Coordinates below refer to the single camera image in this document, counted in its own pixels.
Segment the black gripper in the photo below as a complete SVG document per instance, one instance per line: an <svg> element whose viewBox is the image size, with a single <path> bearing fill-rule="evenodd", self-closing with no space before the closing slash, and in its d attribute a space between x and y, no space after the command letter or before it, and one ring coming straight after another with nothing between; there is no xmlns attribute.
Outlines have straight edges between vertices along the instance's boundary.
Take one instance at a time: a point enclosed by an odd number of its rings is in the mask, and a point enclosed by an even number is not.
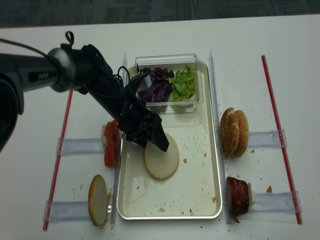
<svg viewBox="0 0 320 240"><path fill-rule="evenodd" d="M162 127L162 120L149 111L146 104L132 94L125 94L109 101L109 113L126 133L126 140L145 147L147 141L166 152L169 141Z"/></svg>

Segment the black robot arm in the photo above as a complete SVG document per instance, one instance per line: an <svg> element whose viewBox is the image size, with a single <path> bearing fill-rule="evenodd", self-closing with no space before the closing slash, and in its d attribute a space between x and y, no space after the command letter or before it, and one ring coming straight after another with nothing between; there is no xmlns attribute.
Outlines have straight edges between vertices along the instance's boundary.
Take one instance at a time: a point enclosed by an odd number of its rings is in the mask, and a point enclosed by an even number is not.
<svg viewBox="0 0 320 240"><path fill-rule="evenodd" d="M128 141L153 143L166 151L169 141L162 120L136 97L142 72L128 84L114 74L101 53L91 44L76 50L69 44L37 57L3 53L0 56L0 145L11 137L18 116L24 112L24 93L50 87L63 93L75 90L90 94L117 122Z"/></svg>

